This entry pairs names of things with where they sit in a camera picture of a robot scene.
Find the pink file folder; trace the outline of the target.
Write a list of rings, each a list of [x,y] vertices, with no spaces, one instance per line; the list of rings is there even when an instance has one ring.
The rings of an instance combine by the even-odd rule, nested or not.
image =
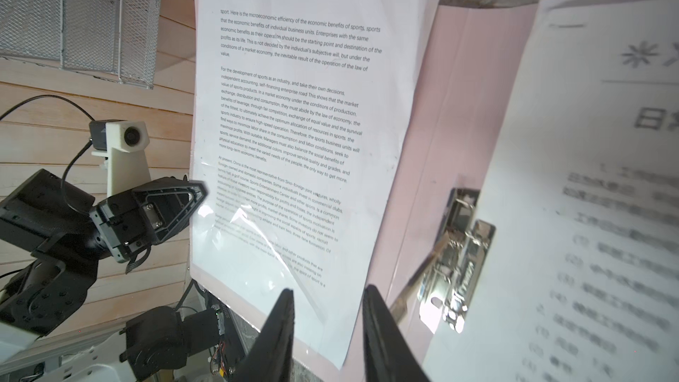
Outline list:
[[[393,304],[431,252],[453,189],[479,190],[486,178],[536,9],[474,10],[441,6],[424,53],[410,125],[368,278]],[[433,332],[408,301],[403,336],[422,362]],[[358,381],[364,373],[362,324],[355,323],[339,369],[314,368],[326,381]]]

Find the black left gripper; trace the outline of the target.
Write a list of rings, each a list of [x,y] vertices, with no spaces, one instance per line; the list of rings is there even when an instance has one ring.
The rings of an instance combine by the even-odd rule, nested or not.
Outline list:
[[[1,239],[36,258],[85,264],[111,257],[132,272],[188,227],[207,195],[202,181],[164,177],[97,202],[40,170],[1,201]]]

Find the printed white paper sheet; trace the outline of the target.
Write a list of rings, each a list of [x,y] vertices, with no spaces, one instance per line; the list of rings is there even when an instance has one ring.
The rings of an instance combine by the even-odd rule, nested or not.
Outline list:
[[[432,381],[678,378],[678,0],[542,0]]]

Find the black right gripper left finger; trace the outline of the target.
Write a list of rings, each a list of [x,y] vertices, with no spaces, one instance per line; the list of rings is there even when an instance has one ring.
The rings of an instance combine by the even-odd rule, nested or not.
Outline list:
[[[281,291],[248,355],[233,373],[231,381],[290,381],[294,331],[294,292],[285,288]]]

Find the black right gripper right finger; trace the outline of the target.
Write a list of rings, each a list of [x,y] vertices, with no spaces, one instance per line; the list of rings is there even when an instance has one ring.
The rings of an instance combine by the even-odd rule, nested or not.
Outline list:
[[[362,297],[362,344],[367,382],[429,381],[374,285]]]

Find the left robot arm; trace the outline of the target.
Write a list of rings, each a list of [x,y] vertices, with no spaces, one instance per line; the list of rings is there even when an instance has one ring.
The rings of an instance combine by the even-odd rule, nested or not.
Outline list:
[[[1,290],[1,357],[119,318],[126,323],[111,338],[58,370],[40,370],[39,380],[140,381],[216,348],[223,329],[217,311],[183,315],[145,300],[127,307],[88,300],[101,264],[135,271],[187,229],[206,196],[201,182],[164,177],[97,201],[48,171],[30,176],[1,203],[2,240],[32,258]]]

